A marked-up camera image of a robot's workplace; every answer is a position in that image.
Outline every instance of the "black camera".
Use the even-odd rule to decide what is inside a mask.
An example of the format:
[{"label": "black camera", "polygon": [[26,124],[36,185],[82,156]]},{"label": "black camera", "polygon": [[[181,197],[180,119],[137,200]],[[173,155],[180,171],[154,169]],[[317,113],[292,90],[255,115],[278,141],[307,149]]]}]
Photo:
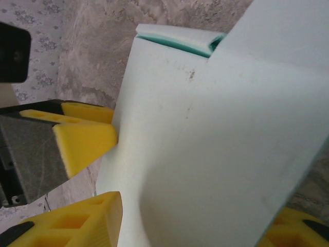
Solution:
[{"label": "black camera", "polygon": [[26,80],[30,48],[28,31],[0,22],[0,83]]}]

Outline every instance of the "yellow plastic piece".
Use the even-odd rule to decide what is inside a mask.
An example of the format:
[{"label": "yellow plastic piece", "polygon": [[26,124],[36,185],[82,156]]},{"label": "yellow plastic piece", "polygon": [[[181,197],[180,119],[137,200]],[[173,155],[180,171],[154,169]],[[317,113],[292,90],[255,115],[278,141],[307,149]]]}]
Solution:
[{"label": "yellow plastic piece", "polygon": [[9,247],[115,247],[121,220],[120,193],[107,192],[24,220],[35,226]]},{"label": "yellow plastic piece", "polygon": [[258,247],[329,247],[329,243],[303,220],[323,222],[311,215],[284,208]]},{"label": "yellow plastic piece", "polygon": [[53,127],[57,145],[69,178],[74,177],[118,142],[112,125],[75,117],[25,110],[21,116],[58,122]]},{"label": "yellow plastic piece", "polygon": [[112,122],[114,111],[107,107],[99,107],[96,105],[66,102],[62,103],[64,115],[83,118],[96,122],[110,124]]}]

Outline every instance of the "floral wallpaper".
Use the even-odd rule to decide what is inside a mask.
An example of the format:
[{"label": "floral wallpaper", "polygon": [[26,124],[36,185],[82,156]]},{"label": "floral wallpaper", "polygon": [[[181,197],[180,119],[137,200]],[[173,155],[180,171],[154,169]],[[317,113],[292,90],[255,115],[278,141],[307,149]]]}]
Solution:
[{"label": "floral wallpaper", "polygon": [[0,21],[32,36],[28,79],[14,85],[20,103],[56,97],[63,0],[0,0]]}]

